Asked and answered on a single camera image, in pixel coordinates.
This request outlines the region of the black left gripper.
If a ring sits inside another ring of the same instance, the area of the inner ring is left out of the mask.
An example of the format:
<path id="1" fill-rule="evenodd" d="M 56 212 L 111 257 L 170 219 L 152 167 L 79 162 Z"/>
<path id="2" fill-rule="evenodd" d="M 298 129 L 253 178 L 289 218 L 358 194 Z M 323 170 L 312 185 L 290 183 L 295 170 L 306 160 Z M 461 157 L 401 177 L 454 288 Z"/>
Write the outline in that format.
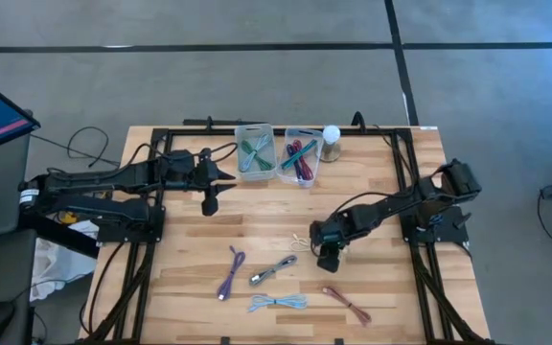
<path id="1" fill-rule="evenodd" d="M 212 216 L 219 208 L 217 195 L 236 187 L 235 184 L 215 184 L 218 180 L 235 180 L 236 177 L 227 172 L 218 170 L 217 164 L 212 160 L 212 151 L 204 148 L 198 154 L 198 162 L 195 172 L 195 184 L 204 192 L 204 200 L 201 203 L 202 214 Z"/>

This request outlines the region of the frosted plastic bin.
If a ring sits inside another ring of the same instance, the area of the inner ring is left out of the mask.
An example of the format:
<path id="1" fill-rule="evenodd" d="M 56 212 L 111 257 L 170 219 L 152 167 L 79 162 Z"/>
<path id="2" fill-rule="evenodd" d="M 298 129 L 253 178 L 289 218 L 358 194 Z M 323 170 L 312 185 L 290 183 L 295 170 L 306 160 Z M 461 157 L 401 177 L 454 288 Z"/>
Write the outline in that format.
<path id="1" fill-rule="evenodd" d="M 268 180 L 275 176 L 277 156 L 270 124 L 238 126 L 238 172 L 245 181 Z"/>

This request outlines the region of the clear plastic bin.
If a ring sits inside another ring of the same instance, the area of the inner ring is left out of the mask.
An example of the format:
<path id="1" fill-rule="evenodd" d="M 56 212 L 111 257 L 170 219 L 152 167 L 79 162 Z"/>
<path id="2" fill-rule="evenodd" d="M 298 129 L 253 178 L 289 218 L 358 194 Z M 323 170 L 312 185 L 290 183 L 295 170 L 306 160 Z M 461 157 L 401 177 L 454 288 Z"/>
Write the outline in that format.
<path id="1" fill-rule="evenodd" d="M 318 176 L 323 136 L 320 130 L 288 127 L 276 173 L 288 184 L 302 188 L 313 186 Z"/>

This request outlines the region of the white light bulb on base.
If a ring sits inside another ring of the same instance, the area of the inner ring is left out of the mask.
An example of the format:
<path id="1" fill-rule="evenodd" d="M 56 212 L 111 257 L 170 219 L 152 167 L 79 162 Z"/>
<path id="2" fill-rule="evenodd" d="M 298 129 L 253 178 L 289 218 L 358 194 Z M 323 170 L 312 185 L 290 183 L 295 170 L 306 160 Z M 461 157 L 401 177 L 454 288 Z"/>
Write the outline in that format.
<path id="1" fill-rule="evenodd" d="M 323 162 L 333 162 L 339 158 L 341 147 L 338 143 L 340 139 L 340 129 L 335 125 L 325 126 L 323 129 L 323 146 L 320 159 Z"/>

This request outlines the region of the white plastic bag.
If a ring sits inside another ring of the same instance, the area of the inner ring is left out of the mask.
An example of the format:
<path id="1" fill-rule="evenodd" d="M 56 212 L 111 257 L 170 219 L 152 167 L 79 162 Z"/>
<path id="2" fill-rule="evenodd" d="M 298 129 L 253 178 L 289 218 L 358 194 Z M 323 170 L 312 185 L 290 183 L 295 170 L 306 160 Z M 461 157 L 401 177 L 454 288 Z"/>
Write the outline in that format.
<path id="1" fill-rule="evenodd" d="M 30 301 L 44 300 L 70 282 L 92 273 L 96 261 L 59 244 L 37 238 Z"/>

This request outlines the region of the grey desk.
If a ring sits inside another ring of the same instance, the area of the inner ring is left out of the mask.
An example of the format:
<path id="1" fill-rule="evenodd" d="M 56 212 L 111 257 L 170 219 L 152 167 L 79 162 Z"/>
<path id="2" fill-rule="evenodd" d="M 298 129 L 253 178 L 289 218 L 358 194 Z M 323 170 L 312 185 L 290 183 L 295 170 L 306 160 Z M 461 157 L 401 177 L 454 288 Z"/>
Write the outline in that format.
<path id="1" fill-rule="evenodd" d="M 25 178 L 30 136 L 0 145 L 0 235 L 12 232 L 18 223 L 18 185 Z"/>

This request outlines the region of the black aluminium table frame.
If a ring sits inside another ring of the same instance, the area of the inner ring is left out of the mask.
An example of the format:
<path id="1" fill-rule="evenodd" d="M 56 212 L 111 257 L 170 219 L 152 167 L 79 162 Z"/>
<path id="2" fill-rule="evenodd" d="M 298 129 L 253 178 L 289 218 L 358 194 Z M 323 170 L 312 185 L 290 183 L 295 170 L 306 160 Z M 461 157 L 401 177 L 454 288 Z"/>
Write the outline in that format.
<path id="1" fill-rule="evenodd" d="M 494 345 L 467 243 L 409 243 L 404 216 L 351 241 L 336 273 L 317 266 L 310 225 L 371 204 L 446 165 L 439 133 L 415 126 L 341 130 L 340 157 L 320 161 L 310 188 L 275 177 L 245 181 L 233 126 L 134 126 L 124 158 L 152 149 L 212 151 L 236 187 L 201 212 L 203 194 L 156 192 L 159 242 L 102 242 L 84 328 L 75 345 Z"/>

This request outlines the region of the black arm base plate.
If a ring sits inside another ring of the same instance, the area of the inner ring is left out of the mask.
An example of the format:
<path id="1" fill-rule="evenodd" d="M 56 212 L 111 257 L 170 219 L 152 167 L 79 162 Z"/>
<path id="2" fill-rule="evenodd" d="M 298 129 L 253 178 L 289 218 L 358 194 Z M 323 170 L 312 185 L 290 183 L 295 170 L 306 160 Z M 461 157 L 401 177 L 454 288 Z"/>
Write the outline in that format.
<path id="1" fill-rule="evenodd" d="M 163 235 L 166 209 L 149 207 L 145 215 L 139 218 L 115 217 L 96 218 L 98 242 L 160 242 Z"/>
<path id="2" fill-rule="evenodd" d="M 406 242 L 452 242 L 463 245 L 469 241 L 466 222 L 471 213 L 464 214 L 459 206 L 448 206 L 437 213 L 418 208 L 402 218 L 402 237 Z"/>

